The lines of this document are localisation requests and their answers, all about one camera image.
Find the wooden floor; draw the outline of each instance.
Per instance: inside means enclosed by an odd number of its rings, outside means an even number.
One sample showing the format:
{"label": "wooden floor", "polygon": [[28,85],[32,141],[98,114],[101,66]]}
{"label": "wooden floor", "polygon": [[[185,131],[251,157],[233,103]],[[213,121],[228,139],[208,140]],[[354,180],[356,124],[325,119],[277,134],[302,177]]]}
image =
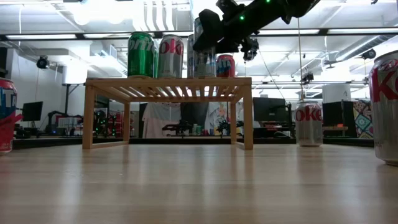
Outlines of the wooden floor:
{"label": "wooden floor", "polygon": [[369,148],[81,146],[0,157],[0,223],[398,223]]}

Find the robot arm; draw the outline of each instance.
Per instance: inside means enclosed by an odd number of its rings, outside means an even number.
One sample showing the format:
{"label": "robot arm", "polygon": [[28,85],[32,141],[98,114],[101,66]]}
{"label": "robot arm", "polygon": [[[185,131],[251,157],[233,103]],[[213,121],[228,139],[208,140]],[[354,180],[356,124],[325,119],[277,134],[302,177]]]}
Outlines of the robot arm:
{"label": "robot arm", "polygon": [[254,0],[249,5],[237,5],[234,0],[218,0],[223,11],[221,21],[217,13],[205,9],[199,13],[203,33],[193,45],[196,51],[216,47],[216,53],[241,51],[249,60],[254,58],[258,43],[249,38],[278,18],[289,24],[292,17],[302,17],[320,0]]}

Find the soda can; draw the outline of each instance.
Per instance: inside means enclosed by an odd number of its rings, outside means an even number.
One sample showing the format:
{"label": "soda can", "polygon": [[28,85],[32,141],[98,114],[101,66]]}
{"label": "soda can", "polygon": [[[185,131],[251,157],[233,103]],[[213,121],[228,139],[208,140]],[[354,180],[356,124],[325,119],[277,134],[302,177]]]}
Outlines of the soda can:
{"label": "soda can", "polygon": [[217,77],[235,77],[235,60],[232,55],[220,55],[217,59]]}
{"label": "soda can", "polygon": [[296,142],[318,147],[323,143],[322,109],[316,101],[301,101],[295,110]]}
{"label": "soda can", "polygon": [[193,74],[195,72],[195,51],[193,50],[193,44],[194,44],[194,35],[191,34],[188,36],[188,63],[187,63],[187,68],[188,68],[188,72],[187,72],[187,76],[188,78],[193,78]]}
{"label": "soda can", "polygon": [[152,36],[145,32],[133,32],[129,38],[127,75],[154,77],[155,50]]}
{"label": "soda can", "polygon": [[374,60],[369,74],[376,157],[398,166],[398,51]]}
{"label": "soda can", "polygon": [[201,135],[201,126],[200,125],[197,126],[197,135]]}
{"label": "soda can", "polygon": [[[194,41],[203,33],[203,27],[199,18],[193,23]],[[216,47],[194,53],[195,69],[194,77],[216,77]]]}
{"label": "soda can", "polygon": [[159,78],[182,78],[184,44],[177,35],[165,35],[159,47]]}
{"label": "soda can", "polygon": [[11,80],[0,78],[0,155],[12,150],[17,90]]}

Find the table leg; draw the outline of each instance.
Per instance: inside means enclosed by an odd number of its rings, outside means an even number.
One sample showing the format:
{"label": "table leg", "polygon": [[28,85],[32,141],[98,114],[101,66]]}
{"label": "table leg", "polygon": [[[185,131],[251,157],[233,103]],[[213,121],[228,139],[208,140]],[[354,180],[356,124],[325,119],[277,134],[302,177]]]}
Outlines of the table leg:
{"label": "table leg", "polygon": [[93,147],[94,98],[95,92],[93,87],[86,86],[85,116],[83,121],[83,149],[91,149]]}
{"label": "table leg", "polygon": [[253,99],[251,97],[251,86],[246,85],[243,88],[244,149],[253,150]]}
{"label": "table leg", "polygon": [[130,141],[130,103],[124,104],[123,141]]}
{"label": "table leg", "polygon": [[236,143],[236,103],[231,102],[231,144]]}

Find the green soda can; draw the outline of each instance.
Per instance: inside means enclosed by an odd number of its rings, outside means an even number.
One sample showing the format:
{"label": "green soda can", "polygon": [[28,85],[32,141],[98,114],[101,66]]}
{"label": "green soda can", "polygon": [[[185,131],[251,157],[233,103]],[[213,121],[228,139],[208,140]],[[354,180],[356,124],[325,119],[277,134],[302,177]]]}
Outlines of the green soda can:
{"label": "green soda can", "polygon": [[129,38],[127,75],[145,75],[153,78],[155,49],[152,36],[145,32],[133,32]]}

